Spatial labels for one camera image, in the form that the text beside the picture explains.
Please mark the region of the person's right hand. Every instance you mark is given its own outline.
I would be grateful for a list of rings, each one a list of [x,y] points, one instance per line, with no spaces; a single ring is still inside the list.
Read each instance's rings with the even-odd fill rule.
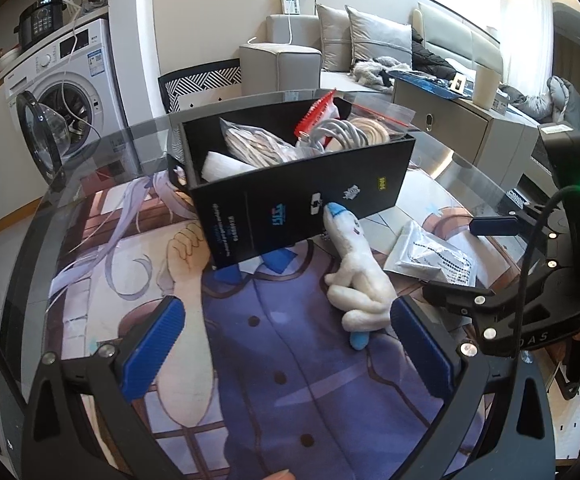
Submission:
[[[265,477],[263,480],[295,480],[294,474],[288,469],[279,470],[269,476]]]

